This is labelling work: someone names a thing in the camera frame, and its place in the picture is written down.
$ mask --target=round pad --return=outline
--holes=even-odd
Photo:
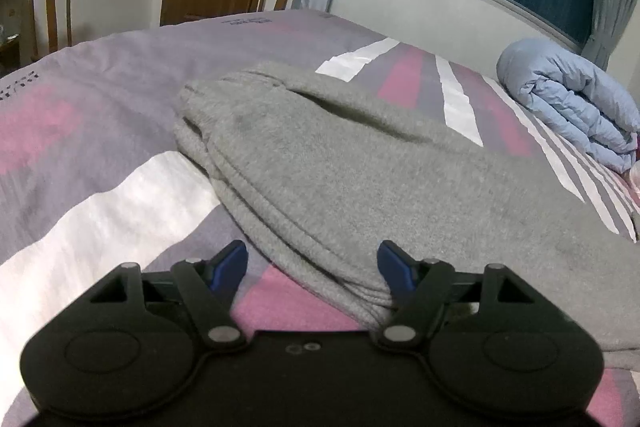
[[[558,358],[556,344],[542,333],[494,333],[482,348],[489,360],[508,371],[540,371]]]
[[[505,418],[551,417],[586,407],[600,381],[602,355],[585,333],[462,327],[439,331],[427,358],[444,391],[473,409]]]
[[[193,367],[193,344],[177,325],[142,312],[107,329],[85,318],[88,331],[56,320],[25,346],[24,383],[40,409],[84,418],[152,407],[177,389]]]

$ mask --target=wooden table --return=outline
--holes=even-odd
[[[20,31],[22,0],[0,0],[0,24],[5,42],[0,43],[0,76],[20,68]]]

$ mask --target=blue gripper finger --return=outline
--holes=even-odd
[[[238,286],[246,274],[248,260],[244,242],[236,239],[205,265],[203,279],[227,310],[231,308]]]
[[[396,305],[402,307],[415,291],[418,262],[393,241],[385,240],[378,247],[378,271],[385,278]]]

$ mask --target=bedsheet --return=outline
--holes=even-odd
[[[262,60],[354,82],[476,144],[528,157],[600,216],[603,233],[636,238],[629,215],[638,201],[625,182],[495,81],[338,17],[245,14],[84,42],[0,82],[2,427],[34,412],[18,370],[25,341],[113,266],[163,270],[246,241],[206,177],[176,152],[172,128],[185,81]],[[249,250],[232,309],[247,332],[358,327]],[[639,381],[607,369],[590,411],[607,427],[635,426]]]

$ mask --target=folded blanket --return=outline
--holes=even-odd
[[[631,168],[640,112],[610,75],[546,39],[510,44],[497,73],[513,98],[580,151],[620,174]]]
[[[640,263],[530,159],[506,157],[336,78],[265,64],[181,93],[178,147],[275,265],[368,327],[391,239],[462,271],[505,263],[640,369]]]

